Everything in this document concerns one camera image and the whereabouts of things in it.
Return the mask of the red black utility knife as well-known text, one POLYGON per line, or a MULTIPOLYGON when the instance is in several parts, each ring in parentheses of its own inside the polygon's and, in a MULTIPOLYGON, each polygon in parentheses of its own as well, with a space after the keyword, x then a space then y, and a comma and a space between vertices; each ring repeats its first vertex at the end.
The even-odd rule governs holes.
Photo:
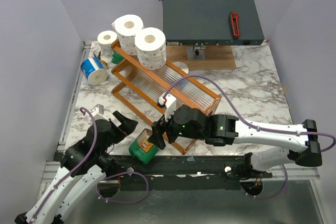
POLYGON ((239 15, 236 12, 230 13, 230 23, 232 27, 233 38, 238 39, 240 36, 239 30, 239 15))

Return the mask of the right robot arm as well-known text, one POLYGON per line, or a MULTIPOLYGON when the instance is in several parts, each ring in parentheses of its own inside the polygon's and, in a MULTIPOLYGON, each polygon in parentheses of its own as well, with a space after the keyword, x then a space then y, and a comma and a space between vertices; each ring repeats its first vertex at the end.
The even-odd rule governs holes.
POLYGON ((207 145, 217 147, 267 145, 267 150, 247 154, 248 161, 241 165, 242 173, 252 178, 259 172, 283 164, 321 166, 321 148, 316 133, 313 120, 296 125, 244 122, 236 116, 206 115, 199 109, 183 105, 169 117, 163 115, 152 124, 149 142, 161 150, 165 148, 166 141, 174 143, 178 137, 204 140, 207 145))

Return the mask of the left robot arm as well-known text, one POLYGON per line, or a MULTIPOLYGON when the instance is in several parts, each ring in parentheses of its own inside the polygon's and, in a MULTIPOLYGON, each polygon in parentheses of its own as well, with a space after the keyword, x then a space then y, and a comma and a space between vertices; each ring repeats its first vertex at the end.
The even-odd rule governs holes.
POLYGON ((118 170, 107 150, 132 134, 138 124, 118 111, 115 125, 103 114, 91 112, 92 126, 86 135, 70 146, 51 184, 35 206, 19 214, 15 223, 65 223, 84 196, 103 179, 112 179, 118 170))

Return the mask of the aluminium frame rail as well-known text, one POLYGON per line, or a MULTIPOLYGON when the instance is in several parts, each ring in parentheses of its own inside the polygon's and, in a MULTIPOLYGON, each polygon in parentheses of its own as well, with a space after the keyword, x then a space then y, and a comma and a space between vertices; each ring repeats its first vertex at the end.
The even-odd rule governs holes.
POLYGON ((75 104, 77 101, 81 82, 82 82, 82 73, 80 67, 78 67, 75 76, 75 84, 73 85, 72 94, 69 100, 65 120, 61 128, 60 137, 58 139, 56 147, 53 148, 54 150, 54 154, 52 157, 53 159, 47 161, 45 164, 45 169, 43 171, 43 176, 39 186, 37 203, 31 210, 28 211, 28 213, 24 214, 25 218, 24 223, 36 223, 38 217, 44 216, 44 208, 49 206, 53 196, 53 191, 55 189, 52 184, 57 183, 67 174, 67 172, 63 172, 60 174, 60 178, 55 178, 59 167, 59 161, 61 160, 63 155, 63 150, 68 136, 69 127, 72 121, 72 115, 75 109, 75 104))

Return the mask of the brown wooden board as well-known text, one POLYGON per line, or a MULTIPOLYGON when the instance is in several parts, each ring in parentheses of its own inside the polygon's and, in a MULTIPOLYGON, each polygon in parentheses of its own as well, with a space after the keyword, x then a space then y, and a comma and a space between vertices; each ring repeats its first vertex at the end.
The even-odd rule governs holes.
POLYGON ((205 60, 188 60, 187 47, 191 46, 167 46, 167 60, 183 62, 188 66, 189 71, 236 69, 231 46, 206 46, 205 60))

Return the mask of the black yellow pliers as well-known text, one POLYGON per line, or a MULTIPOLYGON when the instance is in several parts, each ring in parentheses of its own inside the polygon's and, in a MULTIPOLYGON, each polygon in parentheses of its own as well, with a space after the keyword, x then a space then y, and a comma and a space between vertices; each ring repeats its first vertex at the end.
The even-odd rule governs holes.
POLYGON ((93 56, 99 59, 99 61, 103 64, 105 69, 109 69, 108 64, 101 58, 101 51, 99 51, 97 54, 93 53, 93 56))

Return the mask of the orange wooden shelf rack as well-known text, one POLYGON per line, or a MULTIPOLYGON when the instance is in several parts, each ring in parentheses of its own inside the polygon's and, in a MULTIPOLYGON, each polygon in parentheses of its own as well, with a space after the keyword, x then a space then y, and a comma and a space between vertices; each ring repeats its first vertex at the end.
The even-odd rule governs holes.
MULTIPOLYGON (((139 63, 136 56, 128 55, 122 50, 118 40, 112 43, 111 49, 123 57, 123 60, 111 70, 111 73, 121 81, 112 89, 111 93, 144 122, 151 125, 154 120, 150 118, 149 113, 139 110, 130 98, 121 94, 121 91, 129 89, 140 101, 144 101, 150 108, 164 114, 164 109, 157 106, 159 97, 175 81, 187 74, 170 61, 156 70, 146 69, 139 63)), ((174 86, 170 94, 176 97, 177 107, 186 104, 201 110, 206 115, 214 114, 221 100, 220 95, 195 78, 182 80, 174 86)))

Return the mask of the blue wrapped paper roll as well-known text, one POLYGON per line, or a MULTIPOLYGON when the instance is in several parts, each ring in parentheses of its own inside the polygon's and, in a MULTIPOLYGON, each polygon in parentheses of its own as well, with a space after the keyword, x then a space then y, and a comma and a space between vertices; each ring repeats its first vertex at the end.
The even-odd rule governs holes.
POLYGON ((97 57, 89 57, 80 65, 80 70, 92 86, 99 85, 107 80, 108 73, 97 57))

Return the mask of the dark grey rack-mount device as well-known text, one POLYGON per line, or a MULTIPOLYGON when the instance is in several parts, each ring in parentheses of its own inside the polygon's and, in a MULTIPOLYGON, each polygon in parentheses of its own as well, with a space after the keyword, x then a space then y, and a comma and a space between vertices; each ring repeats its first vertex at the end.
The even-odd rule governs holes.
POLYGON ((168 46, 259 46, 264 33, 255 0, 159 0, 168 46), (230 13, 239 15, 233 38, 230 13))

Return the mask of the white roll behind shelf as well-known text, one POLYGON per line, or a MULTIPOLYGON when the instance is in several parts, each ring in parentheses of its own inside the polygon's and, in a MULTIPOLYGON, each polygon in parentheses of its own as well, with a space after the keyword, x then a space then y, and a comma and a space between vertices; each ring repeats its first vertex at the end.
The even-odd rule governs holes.
POLYGON ((179 69, 181 69, 182 71, 184 71, 185 73, 188 74, 189 68, 188 68, 188 66, 185 63, 183 63, 183 62, 174 62, 173 65, 175 65, 176 67, 178 67, 179 69))

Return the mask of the plain white paper roll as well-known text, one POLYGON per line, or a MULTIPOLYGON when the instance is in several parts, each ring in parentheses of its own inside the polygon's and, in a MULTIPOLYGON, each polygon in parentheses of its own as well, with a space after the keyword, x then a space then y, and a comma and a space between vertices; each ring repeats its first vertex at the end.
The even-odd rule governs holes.
POLYGON ((118 39, 117 33, 112 30, 102 31, 98 37, 97 41, 100 46, 101 52, 105 57, 111 58, 113 55, 113 49, 111 45, 118 39))

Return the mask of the green paper roll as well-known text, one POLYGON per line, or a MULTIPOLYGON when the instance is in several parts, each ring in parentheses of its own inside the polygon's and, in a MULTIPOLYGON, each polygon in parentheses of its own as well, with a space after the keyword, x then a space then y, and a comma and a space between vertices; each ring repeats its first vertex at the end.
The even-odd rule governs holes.
POLYGON ((149 142, 151 135, 151 130, 144 129, 129 146, 130 155, 137 158, 143 164, 148 164, 159 151, 154 144, 149 142))

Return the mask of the grey metal stand bracket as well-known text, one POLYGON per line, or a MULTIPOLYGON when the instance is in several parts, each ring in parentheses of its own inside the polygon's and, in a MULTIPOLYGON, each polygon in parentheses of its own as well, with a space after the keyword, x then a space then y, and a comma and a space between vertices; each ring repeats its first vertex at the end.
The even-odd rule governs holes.
POLYGON ((205 49, 206 46, 187 47, 188 60, 205 60, 205 49))

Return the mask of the white red-dotted paper roll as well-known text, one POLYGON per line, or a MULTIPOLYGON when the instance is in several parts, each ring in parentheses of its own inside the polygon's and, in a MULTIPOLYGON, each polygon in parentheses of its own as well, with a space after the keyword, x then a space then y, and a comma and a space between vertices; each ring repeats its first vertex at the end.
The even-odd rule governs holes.
POLYGON ((121 49, 128 55, 137 55, 134 39, 144 28, 142 19, 137 15, 128 14, 117 18, 111 25, 117 33, 121 49))

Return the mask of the small green object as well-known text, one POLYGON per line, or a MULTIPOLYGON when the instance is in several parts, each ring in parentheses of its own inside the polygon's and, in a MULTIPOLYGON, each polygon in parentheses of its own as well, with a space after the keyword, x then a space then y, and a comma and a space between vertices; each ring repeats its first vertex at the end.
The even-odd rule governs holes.
POLYGON ((114 51, 113 54, 112 54, 112 60, 111 62, 113 64, 119 64, 122 60, 123 60, 123 56, 120 55, 118 52, 114 51))

